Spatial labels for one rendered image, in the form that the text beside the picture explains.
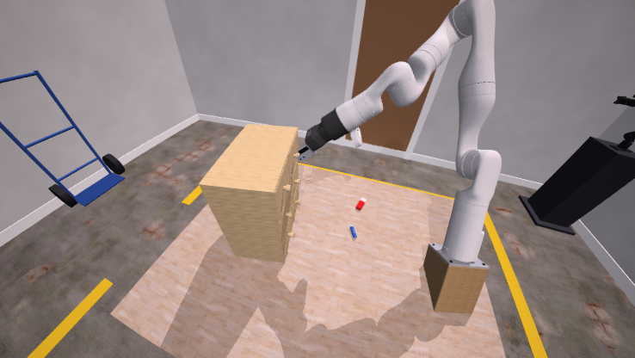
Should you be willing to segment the small wooden chest of drawers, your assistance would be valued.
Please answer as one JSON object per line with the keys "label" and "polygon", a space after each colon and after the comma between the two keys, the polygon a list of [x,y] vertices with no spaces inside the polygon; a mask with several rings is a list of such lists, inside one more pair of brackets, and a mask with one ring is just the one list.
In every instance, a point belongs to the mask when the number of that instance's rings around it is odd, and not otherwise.
{"label": "small wooden chest of drawers", "polygon": [[286,261],[275,190],[296,133],[247,124],[199,183],[235,256]]}

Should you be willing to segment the light wooden drawer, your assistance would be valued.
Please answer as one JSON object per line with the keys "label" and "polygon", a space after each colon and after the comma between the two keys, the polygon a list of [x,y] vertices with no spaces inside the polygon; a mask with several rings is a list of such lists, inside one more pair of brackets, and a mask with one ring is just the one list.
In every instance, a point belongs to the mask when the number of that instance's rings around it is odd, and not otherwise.
{"label": "light wooden drawer", "polygon": [[297,156],[300,155],[300,153],[298,153],[298,134],[296,133],[295,138],[293,140],[293,144],[291,146],[290,152],[289,152],[289,169],[290,169],[290,181],[293,175],[293,170],[297,161]]}
{"label": "light wooden drawer", "polygon": [[282,214],[281,214],[281,220],[280,220],[280,229],[281,229],[282,243],[283,243],[283,239],[284,239],[286,228],[287,228],[288,218],[292,218],[293,217],[293,212],[290,212],[290,211],[291,211],[291,195],[290,195],[290,192],[287,192],[287,197],[286,197],[285,205],[283,207],[283,211],[282,211]]}
{"label": "light wooden drawer", "polygon": [[295,168],[294,168],[294,172],[293,172],[293,177],[291,180],[291,200],[292,200],[292,204],[293,204],[293,197],[294,197],[294,193],[295,193],[295,189],[297,184],[300,184],[300,179],[298,178],[298,160],[296,162]]}
{"label": "light wooden drawer", "polygon": [[294,232],[291,232],[292,228],[293,228],[293,221],[292,221],[291,218],[289,218],[288,223],[287,223],[286,234],[285,234],[284,241],[283,241],[283,250],[284,250],[285,260],[286,260],[286,256],[287,256],[287,248],[288,248],[289,240],[290,240],[290,238],[293,238],[293,235],[294,235]]}
{"label": "light wooden drawer", "polygon": [[[284,165],[283,171],[281,173],[280,180],[278,182],[277,188],[275,190],[275,199],[278,211],[278,217],[280,220],[282,208],[284,206],[284,202],[287,196],[287,192],[291,192],[291,185],[289,181],[289,166],[288,159]],[[285,190],[284,190],[285,189]]]}
{"label": "light wooden drawer", "polygon": [[293,204],[292,204],[293,220],[294,220],[297,204],[300,205],[299,185],[298,184],[297,184],[297,188],[296,188],[296,191],[295,191],[295,195],[294,195],[294,198],[293,198]]}

